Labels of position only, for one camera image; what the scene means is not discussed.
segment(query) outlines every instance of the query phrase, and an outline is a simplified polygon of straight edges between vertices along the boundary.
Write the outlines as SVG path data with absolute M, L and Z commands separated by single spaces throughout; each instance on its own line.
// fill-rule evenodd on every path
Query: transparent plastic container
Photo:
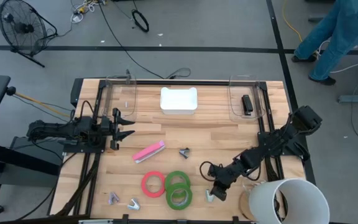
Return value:
M 106 87 L 103 91 L 102 115 L 112 119 L 112 109 L 121 111 L 121 118 L 128 121 L 136 120 L 137 85 L 136 77 L 128 71 L 123 75 L 106 77 Z
M 253 110 L 246 114 L 242 104 L 242 96 L 249 95 Z M 230 120 L 237 123 L 254 121 L 265 115 L 263 94 L 260 82 L 254 75 L 232 75 L 227 88 Z

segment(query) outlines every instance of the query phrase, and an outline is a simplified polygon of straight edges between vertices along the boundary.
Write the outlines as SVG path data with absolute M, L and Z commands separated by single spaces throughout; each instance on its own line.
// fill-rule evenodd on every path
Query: black fan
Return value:
M 53 34 L 47 35 L 44 21 L 55 29 Z M 48 39 L 57 36 L 57 30 L 31 5 L 21 0 L 4 0 L 0 5 L 0 29 L 12 52 L 45 67 L 33 56 L 47 47 Z

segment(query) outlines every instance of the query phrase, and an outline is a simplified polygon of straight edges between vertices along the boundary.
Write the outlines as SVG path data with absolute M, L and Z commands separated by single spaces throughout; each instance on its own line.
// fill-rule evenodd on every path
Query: blue jeans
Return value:
M 309 74 L 312 79 L 327 79 L 340 59 L 358 44 L 358 0 L 336 0 L 331 12 L 298 46 L 295 55 L 309 58 L 330 37 L 331 42 Z

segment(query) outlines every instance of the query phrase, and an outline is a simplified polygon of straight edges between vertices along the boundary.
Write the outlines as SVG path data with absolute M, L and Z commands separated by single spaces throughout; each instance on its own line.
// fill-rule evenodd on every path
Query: wooden table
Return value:
M 97 79 L 83 81 L 77 116 L 84 100 L 94 105 L 98 83 Z M 249 183 L 249 180 L 238 178 L 237 182 L 227 190 L 226 201 L 222 202 L 215 198 L 212 203 L 208 203 L 205 190 L 211 189 L 212 182 L 207 182 L 200 176 L 199 166 L 203 161 L 222 163 L 226 166 L 244 149 L 257 146 L 258 122 L 249 120 L 238 123 L 230 119 L 227 86 L 214 85 L 194 86 L 198 91 L 198 108 L 194 115 L 164 115 L 160 109 L 160 90 L 163 86 L 182 89 L 191 87 L 188 85 L 137 86 L 136 124 L 123 127 L 123 130 L 136 132 L 121 142 L 119 151 L 113 151 L 109 145 L 106 146 L 100 160 L 91 218 L 122 218 L 123 214 L 129 214 L 130 219 L 229 221 L 233 216 L 238 216 L 240 220 L 246 220 L 241 215 L 238 205 L 239 196 L 243 191 L 242 183 L 243 181 Z M 267 87 L 275 127 L 279 128 L 286 123 L 289 113 L 283 83 L 267 82 Z M 119 101 L 119 92 L 114 91 L 113 97 L 113 100 Z M 85 108 L 84 114 L 91 115 L 90 109 Z M 266 130 L 269 130 L 266 115 L 264 120 Z M 164 140 L 165 150 L 140 164 L 135 164 L 132 155 L 160 140 Z M 188 159 L 178 153 L 179 149 L 186 147 L 191 149 Z M 62 168 L 51 214 L 62 209 L 76 190 L 83 156 L 77 154 Z M 282 157 L 282 166 L 286 178 L 305 178 L 303 165 L 297 157 Z M 140 182 L 143 176 L 152 170 L 160 171 L 164 175 L 181 170 L 189 175 L 193 192 L 191 205 L 184 210 L 176 211 L 167 205 L 165 194 L 159 198 L 145 196 L 140 188 Z M 264 163 L 262 163 L 262 175 L 259 181 L 263 180 L 266 180 Z M 87 191 L 85 190 L 83 194 L 80 213 L 85 210 Z M 118 204 L 108 204 L 110 192 L 118 195 L 120 198 Z M 127 208 L 131 198 L 138 199 L 140 210 L 133 211 Z

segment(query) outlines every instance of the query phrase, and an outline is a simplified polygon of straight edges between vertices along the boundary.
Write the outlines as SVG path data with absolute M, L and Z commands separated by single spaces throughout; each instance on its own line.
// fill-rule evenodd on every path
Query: fan grille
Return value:
M 45 24 L 32 6 L 21 0 L 5 0 L 0 12 L 1 32 L 14 50 L 33 56 L 45 48 Z

